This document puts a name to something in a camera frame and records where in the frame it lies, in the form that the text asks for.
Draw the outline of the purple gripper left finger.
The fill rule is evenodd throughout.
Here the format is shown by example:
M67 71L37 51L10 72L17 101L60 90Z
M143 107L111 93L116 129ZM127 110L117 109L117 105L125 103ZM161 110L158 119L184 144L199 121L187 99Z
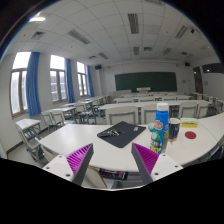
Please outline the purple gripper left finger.
M93 154L93 144L90 143L67 156L56 156L44 167L44 170L76 185L81 185Z

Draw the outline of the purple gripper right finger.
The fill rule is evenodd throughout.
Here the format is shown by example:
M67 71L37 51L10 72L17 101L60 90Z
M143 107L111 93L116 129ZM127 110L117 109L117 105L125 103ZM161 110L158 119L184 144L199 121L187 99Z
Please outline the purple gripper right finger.
M132 144L131 153L137 164L144 185L152 183L182 169L166 153L157 154L137 143Z

